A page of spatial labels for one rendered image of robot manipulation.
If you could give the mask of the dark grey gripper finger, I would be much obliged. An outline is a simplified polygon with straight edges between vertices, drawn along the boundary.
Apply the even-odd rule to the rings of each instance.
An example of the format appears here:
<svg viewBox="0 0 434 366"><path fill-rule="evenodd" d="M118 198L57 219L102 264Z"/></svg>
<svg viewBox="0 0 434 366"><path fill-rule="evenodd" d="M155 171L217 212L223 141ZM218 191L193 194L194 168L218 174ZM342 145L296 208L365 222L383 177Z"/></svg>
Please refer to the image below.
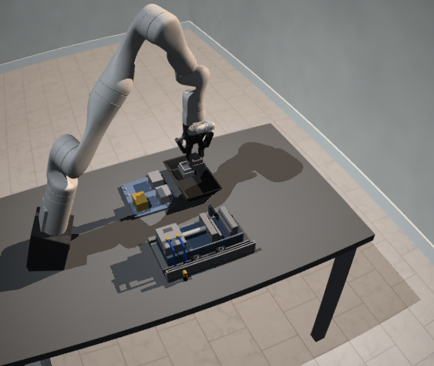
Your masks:
<svg viewBox="0 0 434 366"><path fill-rule="evenodd" d="M204 148L206 148L206 147L208 148L209 147L209 145L211 143L211 140L213 138L213 135L214 135L214 133L212 131L208 131L206 133L206 137L204 138L204 142L202 140L202 136L198 135L198 140L199 140L199 143L198 143L198 146L199 146L199 148L198 148L198 154L200 155L201 158L204 157Z"/></svg>
<svg viewBox="0 0 434 366"><path fill-rule="evenodd" d="M183 135L184 136L184 135ZM194 137L192 136L190 139L190 143L188 144L187 142L186 147L183 147L183 136L181 136L180 138L175 138L175 141L177 142L179 148L181 149L181 151L183 152L183 154L186 154L186 159L191 162L191 149L193 148L193 144L194 144Z"/></svg>

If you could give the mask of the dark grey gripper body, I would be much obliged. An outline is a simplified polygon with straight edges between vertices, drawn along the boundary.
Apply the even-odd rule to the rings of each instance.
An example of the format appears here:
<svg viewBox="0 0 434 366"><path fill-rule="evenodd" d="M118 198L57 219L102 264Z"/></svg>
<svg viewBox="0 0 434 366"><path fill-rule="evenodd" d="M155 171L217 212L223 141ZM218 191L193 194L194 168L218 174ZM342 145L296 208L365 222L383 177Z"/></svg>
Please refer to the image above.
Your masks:
<svg viewBox="0 0 434 366"><path fill-rule="evenodd" d="M182 122L182 125L183 125L183 134L182 134L182 136L183 136L183 139L189 144L190 143L190 139L191 139L191 137L192 136L189 136L188 134L187 134L187 129L189 128L188 126L185 126L184 124L183 124L183 122ZM205 132L205 133L199 133L199 134L197 134L197 135L193 135L193 137L194 137L194 144L196 144L196 143L199 143L199 140L198 140L198 135L202 135L202 139L204 138L204 136L206 135L206 133L207 132ZM194 145L193 144L193 145Z"/></svg>

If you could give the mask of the orange rectangular block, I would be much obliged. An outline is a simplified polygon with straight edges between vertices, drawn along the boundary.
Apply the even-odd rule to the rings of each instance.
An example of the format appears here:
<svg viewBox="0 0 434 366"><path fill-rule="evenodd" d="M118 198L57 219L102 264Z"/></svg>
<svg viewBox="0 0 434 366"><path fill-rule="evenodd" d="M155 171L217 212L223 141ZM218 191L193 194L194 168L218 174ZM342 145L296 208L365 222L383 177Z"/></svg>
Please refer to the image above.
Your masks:
<svg viewBox="0 0 434 366"><path fill-rule="evenodd" d="M143 191L132 194L132 198L137 212L149 209L149 203Z"/></svg>

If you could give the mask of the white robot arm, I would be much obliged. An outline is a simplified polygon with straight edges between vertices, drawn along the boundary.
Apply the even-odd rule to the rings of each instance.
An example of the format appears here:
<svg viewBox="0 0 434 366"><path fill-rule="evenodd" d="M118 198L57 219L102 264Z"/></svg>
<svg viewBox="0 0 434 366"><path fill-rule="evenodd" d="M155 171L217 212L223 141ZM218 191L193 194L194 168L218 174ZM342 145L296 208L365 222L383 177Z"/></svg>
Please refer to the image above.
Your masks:
<svg viewBox="0 0 434 366"><path fill-rule="evenodd" d="M189 127L188 135L215 129L214 122L205 121L204 95L209 70L197 65L178 18L158 5L146 5L132 21L89 95L87 123L81 142L64 134L50 150L47 186L38 217L41 232L60 236L66 231L77 178L88 168L104 133L130 94L137 54L145 40L167 52L167 60L175 70L178 83L195 87L182 95L182 122Z"/></svg>

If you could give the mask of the beige rectangular block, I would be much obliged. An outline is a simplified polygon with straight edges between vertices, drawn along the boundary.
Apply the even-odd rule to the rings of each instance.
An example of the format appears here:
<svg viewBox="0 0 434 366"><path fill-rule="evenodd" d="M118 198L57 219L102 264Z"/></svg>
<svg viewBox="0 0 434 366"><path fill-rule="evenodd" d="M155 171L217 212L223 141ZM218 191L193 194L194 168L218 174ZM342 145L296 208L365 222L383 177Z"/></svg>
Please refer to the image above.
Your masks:
<svg viewBox="0 0 434 366"><path fill-rule="evenodd" d="M164 181L163 181L162 176L159 173L159 170L154 171L154 172L149 172L149 173L147 173L147 175L148 175L148 181L149 181L150 185L152 186L153 190L155 190L156 187L164 185Z"/></svg>

